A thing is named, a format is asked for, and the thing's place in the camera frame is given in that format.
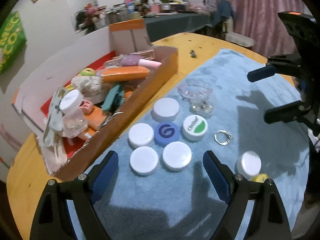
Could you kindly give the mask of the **orange cardboard box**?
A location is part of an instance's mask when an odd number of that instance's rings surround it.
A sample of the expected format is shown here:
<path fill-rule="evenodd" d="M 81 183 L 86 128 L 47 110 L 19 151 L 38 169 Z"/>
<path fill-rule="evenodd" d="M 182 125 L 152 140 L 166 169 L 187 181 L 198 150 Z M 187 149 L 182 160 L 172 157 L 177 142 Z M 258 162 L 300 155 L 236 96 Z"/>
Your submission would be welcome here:
<path fill-rule="evenodd" d="M 111 24 L 47 59 L 12 106 L 37 136 L 47 173 L 84 172 L 178 70 L 178 50 L 152 46 L 144 21 Z"/>

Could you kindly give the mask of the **small grey metal part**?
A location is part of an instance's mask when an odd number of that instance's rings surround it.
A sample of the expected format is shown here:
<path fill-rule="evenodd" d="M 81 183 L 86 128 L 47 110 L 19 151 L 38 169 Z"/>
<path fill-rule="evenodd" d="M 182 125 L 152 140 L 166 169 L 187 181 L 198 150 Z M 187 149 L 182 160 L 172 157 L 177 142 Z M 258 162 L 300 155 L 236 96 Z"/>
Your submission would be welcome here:
<path fill-rule="evenodd" d="M 190 56 L 191 56 L 192 58 L 197 58 L 197 55 L 196 55 L 196 53 L 195 53 L 194 50 L 191 50 L 191 51 L 190 51 Z"/>

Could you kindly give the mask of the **orange rectangular case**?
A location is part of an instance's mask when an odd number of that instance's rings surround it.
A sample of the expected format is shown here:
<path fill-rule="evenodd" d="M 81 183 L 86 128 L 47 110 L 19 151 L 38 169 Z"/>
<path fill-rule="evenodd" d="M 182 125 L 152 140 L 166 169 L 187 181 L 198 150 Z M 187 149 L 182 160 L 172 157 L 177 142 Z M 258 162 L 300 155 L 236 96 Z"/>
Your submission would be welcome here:
<path fill-rule="evenodd" d="M 129 66 L 104 69 L 101 71 L 101 79 L 104 83 L 123 82 L 146 78 L 151 72 L 143 66 Z"/>

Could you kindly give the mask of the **blue lid with G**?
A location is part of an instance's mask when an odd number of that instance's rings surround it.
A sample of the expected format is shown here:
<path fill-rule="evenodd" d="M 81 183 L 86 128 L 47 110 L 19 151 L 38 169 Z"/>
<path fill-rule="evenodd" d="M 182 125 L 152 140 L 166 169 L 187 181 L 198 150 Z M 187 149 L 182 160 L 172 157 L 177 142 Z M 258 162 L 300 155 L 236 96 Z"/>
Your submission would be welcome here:
<path fill-rule="evenodd" d="M 154 129 L 154 140 L 161 146 L 178 141 L 179 138 L 180 128 L 173 122 L 161 122 Z"/>

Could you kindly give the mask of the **yellow round lid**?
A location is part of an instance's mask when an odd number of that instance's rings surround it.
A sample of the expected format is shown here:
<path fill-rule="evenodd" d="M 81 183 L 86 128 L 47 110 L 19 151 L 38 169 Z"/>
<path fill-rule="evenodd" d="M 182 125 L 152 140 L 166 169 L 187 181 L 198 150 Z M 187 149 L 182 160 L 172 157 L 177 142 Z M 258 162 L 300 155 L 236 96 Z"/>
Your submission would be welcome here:
<path fill-rule="evenodd" d="M 255 177 L 252 178 L 252 181 L 257 182 L 257 183 L 264 183 L 265 180 L 267 180 L 269 176 L 265 173 L 261 173 L 256 175 Z"/>

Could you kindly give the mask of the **large white jar lid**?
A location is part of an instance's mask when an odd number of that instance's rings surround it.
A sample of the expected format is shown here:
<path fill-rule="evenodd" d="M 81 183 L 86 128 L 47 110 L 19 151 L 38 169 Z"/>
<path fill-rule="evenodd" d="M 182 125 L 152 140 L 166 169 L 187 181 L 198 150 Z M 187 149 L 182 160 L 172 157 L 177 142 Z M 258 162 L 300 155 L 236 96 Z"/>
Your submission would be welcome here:
<path fill-rule="evenodd" d="M 173 122 L 180 111 L 179 103 L 173 98 L 161 98 L 153 104 L 152 117 L 157 122 Z"/>

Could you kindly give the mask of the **pink plush toy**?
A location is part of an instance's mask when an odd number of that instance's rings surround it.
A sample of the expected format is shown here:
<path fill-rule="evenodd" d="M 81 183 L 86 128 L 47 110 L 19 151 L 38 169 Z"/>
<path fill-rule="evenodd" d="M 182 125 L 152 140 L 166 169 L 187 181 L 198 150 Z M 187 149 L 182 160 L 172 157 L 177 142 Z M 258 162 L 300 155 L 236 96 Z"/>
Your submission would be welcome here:
<path fill-rule="evenodd" d="M 85 6 L 85 26 L 92 27 L 95 29 L 95 24 L 98 21 L 98 9 L 94 7 L 91 3 Z"/>

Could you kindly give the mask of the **white bottle cap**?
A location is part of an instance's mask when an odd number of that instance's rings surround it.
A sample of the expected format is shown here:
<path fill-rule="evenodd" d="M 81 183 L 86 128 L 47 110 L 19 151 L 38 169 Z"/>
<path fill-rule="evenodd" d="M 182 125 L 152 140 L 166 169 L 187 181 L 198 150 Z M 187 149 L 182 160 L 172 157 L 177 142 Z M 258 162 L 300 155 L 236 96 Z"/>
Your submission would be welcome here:
<path fill-rule="evenodd" d="M 146 123 L 138 123 L 129 129 L 129 143 L 134 148 L 149 146 L 154 139 L 153 128 Z"/>
<path fill-rule="evenodd" d="M 190 147 L 180 141 L 174 141 L 163 149 L 162 159 L 164 165 L 172 171 L 181 171 L 186 168 L 192 159 Z"/>
<path fill-rule="evenodd" d="M 246 151 L 237 159 L 236 170 L 246 179 L 251 180 L 260 173 L 261 159 L 253 151 Z"/>
<path fill-rule="evenodd" d="M 131 168 L 141 176 L 153 174 L 158 165 L 159 156 L 157 152 L 149 146 L 136 148 L 130 155 Z"/>

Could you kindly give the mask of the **dark green clothed table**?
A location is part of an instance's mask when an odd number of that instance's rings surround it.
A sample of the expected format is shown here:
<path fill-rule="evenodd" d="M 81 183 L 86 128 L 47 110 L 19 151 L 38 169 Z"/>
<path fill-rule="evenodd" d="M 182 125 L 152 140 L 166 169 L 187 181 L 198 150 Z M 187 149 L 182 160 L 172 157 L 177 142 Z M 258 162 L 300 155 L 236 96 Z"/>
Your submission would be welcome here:
<path fill-rule="evenodd" d="M 151 42 L 178 33 L 194 33 L 210 24 L 210 16 L 197 13 L 178 13 L 145 18 Z"/>

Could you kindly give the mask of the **blue fluffy towel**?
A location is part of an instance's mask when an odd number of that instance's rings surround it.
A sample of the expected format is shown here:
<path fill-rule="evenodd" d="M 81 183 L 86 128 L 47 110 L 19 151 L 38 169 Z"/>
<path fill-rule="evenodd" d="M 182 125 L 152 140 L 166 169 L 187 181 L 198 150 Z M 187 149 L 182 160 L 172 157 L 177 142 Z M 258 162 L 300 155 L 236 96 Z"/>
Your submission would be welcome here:
<path fill-rule="evenodd" d="M 200 141 L 187 141 L 192 159 L 185 169 L 172 172 L 160 163 L 142 177 L 130 167 L 128 134 L 111 145 L 119 155 L 119 170 L 94 209 L 112 239 L 209 239 L 227 206 L 203 167 L 207 150 L 231 170 L 244 152 L 257 153 L 261 171 L 274 180 L 294 226 L 308 179 L 308 129 L 297 122 L 264 122 L 266 110 L 298 101 L 300 94 L 279 75 L 249 82 L 248 72 L 259 67 L 222 49 L 185 78 L 188 85 L 198 81 L 210 87 L 216 100 L 207 133 Z"/>

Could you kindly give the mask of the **large white printed lid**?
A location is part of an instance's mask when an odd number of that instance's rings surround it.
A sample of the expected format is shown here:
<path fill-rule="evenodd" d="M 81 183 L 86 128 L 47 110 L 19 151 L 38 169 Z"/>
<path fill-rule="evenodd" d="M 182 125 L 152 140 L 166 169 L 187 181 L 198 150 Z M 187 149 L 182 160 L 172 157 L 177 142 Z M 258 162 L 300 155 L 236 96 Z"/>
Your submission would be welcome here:
<path fill-rule="evenodd" d="M 83 99 L 84 96 L 78 89 L 71 90 L 61 100 L 60 110 L 64 115 L 71 114 L 79 108 Z"/>

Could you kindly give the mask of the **clear box googly eyes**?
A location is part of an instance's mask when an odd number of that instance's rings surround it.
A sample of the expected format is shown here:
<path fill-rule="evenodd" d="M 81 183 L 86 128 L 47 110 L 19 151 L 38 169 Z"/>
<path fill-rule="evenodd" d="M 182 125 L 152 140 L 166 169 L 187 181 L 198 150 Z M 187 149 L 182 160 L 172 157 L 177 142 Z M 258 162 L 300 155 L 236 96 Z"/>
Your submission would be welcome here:
<path fill-rule="evenodd" d="M 67 138 L 77 137 L 81 132 L 88 128 L 88 121 L 81 109 L 77 109 L 71 114 L 64 115 L 62 123 L 63 136 Z"/>

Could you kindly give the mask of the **grey large clothes peg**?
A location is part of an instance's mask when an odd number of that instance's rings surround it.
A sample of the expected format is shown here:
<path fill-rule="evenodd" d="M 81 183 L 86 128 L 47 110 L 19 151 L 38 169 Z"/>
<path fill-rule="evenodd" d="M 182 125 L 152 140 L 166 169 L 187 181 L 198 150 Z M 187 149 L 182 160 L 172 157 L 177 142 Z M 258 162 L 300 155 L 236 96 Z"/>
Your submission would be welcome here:
<path fill-rule="evenodd" d="M 53 147 L 56 135 L 62 135 L 63 132 L 63 113 L 60 109 L 60 102 L 67 94 L 63 86 L 59 86 L 49 104 L 46 129 L 43 133 L 43 144 L 46 147 Z"/>

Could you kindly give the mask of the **cream crochet scrunchie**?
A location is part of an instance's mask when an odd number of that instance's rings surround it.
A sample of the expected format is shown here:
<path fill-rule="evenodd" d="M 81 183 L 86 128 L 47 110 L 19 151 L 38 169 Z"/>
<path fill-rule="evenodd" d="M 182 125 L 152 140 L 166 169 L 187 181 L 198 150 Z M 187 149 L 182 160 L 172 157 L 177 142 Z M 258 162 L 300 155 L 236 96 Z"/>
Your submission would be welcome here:
<path fill-rule="evenodd" d="M 103 82 L 99 76 L 75 76 L 71 85 L 78 89 L 86 98 L 96 96 L 104 91 Z"/>

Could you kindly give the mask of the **clear plastic earring box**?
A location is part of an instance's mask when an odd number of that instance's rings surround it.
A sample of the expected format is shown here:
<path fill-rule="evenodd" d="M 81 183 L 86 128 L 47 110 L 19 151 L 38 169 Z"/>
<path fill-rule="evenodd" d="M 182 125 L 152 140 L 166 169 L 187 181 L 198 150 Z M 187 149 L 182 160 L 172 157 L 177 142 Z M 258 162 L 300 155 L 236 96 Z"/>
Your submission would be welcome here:
<path fill-rule="evenodd" d="M 215 101 L 212 95 L 193 98 L 190 102 L 190 111 L 209 119 L 212 117 Z"/>

